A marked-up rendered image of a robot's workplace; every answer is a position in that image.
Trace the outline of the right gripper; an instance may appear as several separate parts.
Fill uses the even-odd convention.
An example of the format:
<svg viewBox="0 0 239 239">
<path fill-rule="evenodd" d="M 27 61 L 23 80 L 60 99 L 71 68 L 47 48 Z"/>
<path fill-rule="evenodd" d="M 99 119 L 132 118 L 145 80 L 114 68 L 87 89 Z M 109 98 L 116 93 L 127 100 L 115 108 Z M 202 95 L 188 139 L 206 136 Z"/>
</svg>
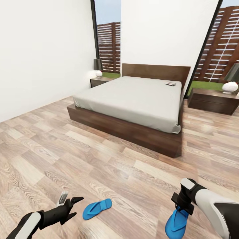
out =
<svg viewBox="0 0 239 239">
<path fill-rule="evenodd" d="M 171 200 L 177 205 L 179 206 L 179 211 L 181 210 L 185 210 L 187 213 L 189 213 L 190 215 L 193 214 L 194 211 L 194 205 L 192 205 L 190 202 L 185 202 L 184 200 L 181 199 L 180 194 L 177 193 L 173 193 L 173 196 L 171 198 Z"/>
</svg>

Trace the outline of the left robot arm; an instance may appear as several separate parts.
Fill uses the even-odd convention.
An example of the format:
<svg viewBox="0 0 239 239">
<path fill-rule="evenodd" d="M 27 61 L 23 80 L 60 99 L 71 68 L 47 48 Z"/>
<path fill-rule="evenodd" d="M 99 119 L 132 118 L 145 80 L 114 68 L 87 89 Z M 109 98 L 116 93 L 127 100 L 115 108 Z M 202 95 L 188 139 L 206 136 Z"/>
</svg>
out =
<svg viewBox="0 0 239 239">
<path fill-rule="evenodd" d="M 72 200 L 66 199 L 68 192 L 69 191 L 65 190 L 61 193 L 56 208 L 46 212 L 41 210 L 24 216 L 18 226 L 8 235 L 8 237 L 6 237 L 6 239 L 32 239 L 33 234 L 38 228 L 42 230 L 59 221 L 61 225 L 63 225 L 74 217 L 77 214 L 76 212 L 70 214 L 73 204 L 81 201 L 84 197 L 73 197 Z"/>
</svg>

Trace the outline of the sandal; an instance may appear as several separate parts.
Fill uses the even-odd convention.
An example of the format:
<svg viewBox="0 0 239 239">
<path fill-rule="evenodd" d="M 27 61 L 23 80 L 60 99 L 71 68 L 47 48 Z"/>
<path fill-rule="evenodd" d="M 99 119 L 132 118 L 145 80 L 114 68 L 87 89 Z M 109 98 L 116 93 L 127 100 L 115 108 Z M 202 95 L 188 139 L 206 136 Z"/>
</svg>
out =
<svg viewBox="0 0 239 239">
<path fill-rule="evenodd" d="M 83 211 L 83 219 L 89 220 L 98 213 L 102 212 L 103 210 L 109 209 L 111 206 L 112 206 L 111 199 L 105 199 L 100 202 L 91 203 Z"/>
<path fill-rule="evenodd" d="M 179 208 L 179 206 L 176 207 L 165 225 L 166 235 L 170 239 L 182 239 L 185 234 L 189 213 L 185 210 L 179 211 Z"/>
</svg>

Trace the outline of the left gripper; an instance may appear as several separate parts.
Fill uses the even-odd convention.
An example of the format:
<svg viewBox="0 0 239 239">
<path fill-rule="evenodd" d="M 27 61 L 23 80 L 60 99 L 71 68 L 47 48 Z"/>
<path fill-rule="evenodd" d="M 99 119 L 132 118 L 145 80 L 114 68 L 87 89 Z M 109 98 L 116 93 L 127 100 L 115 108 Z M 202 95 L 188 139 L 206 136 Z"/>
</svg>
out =
<svg viewBox="0 0 239 239">
<path fill-rule="evenodd" d="M 52 209 L 54 215 L 52 225 L 59 221 L 61 225 L 63 225 L 65 222 L 74 217 L 77 214 L 76 212 L 70 214 L 73 204 L 81 201 L 82 199 L 84 199 L 84 197 L 73 197 L 72 200 L 66 199 L 64 205 Z"/>
</svg>

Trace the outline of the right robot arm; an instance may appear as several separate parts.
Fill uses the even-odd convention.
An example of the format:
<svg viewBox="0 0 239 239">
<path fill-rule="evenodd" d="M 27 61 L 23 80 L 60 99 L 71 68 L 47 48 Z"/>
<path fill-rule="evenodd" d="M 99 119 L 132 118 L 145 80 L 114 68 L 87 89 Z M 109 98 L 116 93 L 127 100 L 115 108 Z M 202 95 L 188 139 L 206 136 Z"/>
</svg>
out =
<svg viewBox="0 0 239 239">
<path fill-rule="evenodd" d="M 173 193 L 171 200 L 179 206 L 179 211 L 185 210 L 193 214 L 195 203 L 222 239 L 239 239 L 239 202 L 221 196 L 196 183 L 193 179 L 183 178 L 180 181 L 181 191 Z"/>
</svg>

